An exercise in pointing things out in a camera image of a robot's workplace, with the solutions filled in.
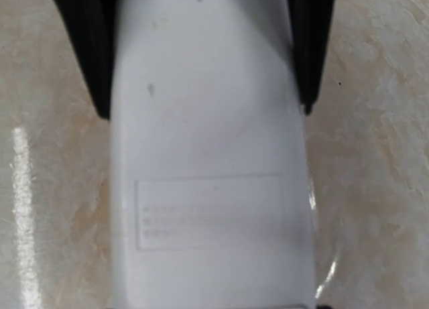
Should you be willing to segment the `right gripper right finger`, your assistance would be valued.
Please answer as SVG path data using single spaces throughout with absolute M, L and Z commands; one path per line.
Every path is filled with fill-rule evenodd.
M 318 100 L 335 0 L 288 0 L 294 71 L 309 115 Z

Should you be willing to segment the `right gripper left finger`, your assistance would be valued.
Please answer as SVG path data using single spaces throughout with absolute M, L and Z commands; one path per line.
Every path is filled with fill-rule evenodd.
M 117 0 L 53 0 L 98 116 L 111 116 Z

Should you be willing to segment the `white remote control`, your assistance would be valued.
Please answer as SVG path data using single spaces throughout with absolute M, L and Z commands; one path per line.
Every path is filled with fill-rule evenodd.
M 314 308 L 287 0 L 119 0 L 114 308 Z

